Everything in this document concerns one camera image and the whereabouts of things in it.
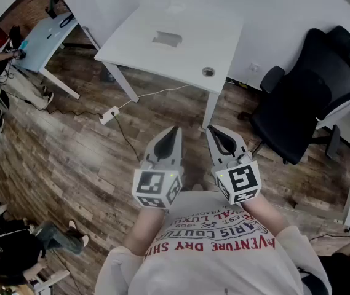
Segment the black office chair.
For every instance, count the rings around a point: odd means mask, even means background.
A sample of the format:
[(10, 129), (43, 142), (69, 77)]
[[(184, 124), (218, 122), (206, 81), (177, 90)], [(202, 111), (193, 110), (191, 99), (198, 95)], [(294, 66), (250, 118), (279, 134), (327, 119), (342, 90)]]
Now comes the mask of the black office chair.
[(350, 101), (350, 32), (336, 26), (325, 33), (310, 29), (294, 67), (286, 73), (271, 68), (261, 81), (263, 97), (252, 113), (241, 112), (284, 164), (299, 163), (310, 144), (324, 144), (332, 158), (340, 143), (340, 129), (328, 136), (313, 136), (317, 123)]

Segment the person's white printed shirt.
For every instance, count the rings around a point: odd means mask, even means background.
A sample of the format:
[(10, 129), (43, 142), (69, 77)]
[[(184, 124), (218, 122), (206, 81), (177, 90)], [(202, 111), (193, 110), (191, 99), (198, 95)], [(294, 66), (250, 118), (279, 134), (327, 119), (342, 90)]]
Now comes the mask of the person's white printed shirt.
[(332, 295), (306, 236), (274, 236), (219, 192), (181, 192), (144, 256), (105, 259), (94, 295)]

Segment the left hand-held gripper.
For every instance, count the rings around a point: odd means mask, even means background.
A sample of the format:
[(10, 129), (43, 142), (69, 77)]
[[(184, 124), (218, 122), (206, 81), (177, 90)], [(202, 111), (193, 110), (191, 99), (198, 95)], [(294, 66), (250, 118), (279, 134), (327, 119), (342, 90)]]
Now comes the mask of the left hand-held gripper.
[(148, 143), (146, 159), (134, 171), (132, 184), (132, 195), (142, 207), (171, 209), (183, 187), (182, 143), (182, 129), (177, 126), (166, 128)]

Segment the white power strip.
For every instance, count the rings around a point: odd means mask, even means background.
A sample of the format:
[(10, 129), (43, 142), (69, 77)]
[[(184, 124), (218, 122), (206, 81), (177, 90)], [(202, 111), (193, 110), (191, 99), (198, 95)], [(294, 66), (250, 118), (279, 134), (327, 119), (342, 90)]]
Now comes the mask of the white power strip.
[(117, 106), (113, 106), (111, 109), (107, 110), (104, 114), (100, 116), (100, 123), (102, 125), (106, 125), (114, 119), (119, 114), (119, 108)]

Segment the person's right forearm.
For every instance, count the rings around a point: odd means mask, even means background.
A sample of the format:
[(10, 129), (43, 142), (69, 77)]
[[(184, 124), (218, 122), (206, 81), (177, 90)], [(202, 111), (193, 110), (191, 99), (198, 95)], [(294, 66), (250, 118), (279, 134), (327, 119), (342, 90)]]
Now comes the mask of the person's right forearm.
[(287, 219), (261, 193), (242, 202), (241, 206), (274, 236), (290, 226)]

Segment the person's left forearm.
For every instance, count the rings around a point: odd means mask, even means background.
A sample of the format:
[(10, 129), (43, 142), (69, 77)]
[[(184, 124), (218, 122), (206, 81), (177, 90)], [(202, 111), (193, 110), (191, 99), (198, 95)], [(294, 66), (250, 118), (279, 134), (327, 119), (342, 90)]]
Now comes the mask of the person's left forearm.
[(163, 209), (142, 208), (122, 245), (128, 248), (132, 254), (144, 256), (159, 233), (164, 218), (165, 210)]

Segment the light blue table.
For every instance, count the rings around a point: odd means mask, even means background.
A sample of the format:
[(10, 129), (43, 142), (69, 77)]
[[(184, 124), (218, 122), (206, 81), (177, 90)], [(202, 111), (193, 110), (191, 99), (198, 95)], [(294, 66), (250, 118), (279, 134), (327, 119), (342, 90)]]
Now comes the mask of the light blue table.
[(67, 94), (79, 99), (80, 95), (77, 92), (46, 69), (46, 64), (52, 55), (78, 25), (75, 18), (68, 19), (70, 16), (71, 13), (67, 12), (57, 15), (55, 19), (48, 17), (39, 21), (20, 46), (26, 52), (26, 57), (21, 60), (14, 60), (13, 65), (22, 71), (42, 74)]

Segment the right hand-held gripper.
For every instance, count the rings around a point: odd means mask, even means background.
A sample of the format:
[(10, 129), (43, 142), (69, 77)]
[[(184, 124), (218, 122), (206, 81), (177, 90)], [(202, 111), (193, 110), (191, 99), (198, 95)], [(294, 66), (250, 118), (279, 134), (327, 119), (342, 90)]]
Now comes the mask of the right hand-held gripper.
[(240, 134), (220, 125), (207, 127), (215, 184), (231, 205), (255, 198), (261, 190), (256, 160)]

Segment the grey item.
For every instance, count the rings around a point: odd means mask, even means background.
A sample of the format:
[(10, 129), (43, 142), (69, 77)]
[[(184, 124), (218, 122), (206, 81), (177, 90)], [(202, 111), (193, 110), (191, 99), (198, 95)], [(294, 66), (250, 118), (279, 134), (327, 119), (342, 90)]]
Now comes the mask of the grey item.
[(182, 43), (183, 38), (179, 34), (168, 33), (163, 31), (156, 31), (157, 36), (153, 37), (152, 42), (157, 44), (164, 44), (173, 48), (177, 48)]

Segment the white table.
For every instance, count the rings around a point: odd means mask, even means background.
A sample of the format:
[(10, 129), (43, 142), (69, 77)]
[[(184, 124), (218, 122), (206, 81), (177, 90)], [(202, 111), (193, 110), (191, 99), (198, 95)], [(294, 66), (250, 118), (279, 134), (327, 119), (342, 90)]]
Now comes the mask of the white table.
[[(102, 62), (119, 85), (136, 102), (133, 88), (121, 81), (118, 66), (167, 77), (209, 93), (201, 128), (206, 129), (223, 90), (244, 21), (223, 9), (170, 5), (141, 5), (108, 38), (95, 58)], [(153, 43), (156, 31), (179, 34), (177, 48)], [(211, 67), (213, 77), (202, 75)]]

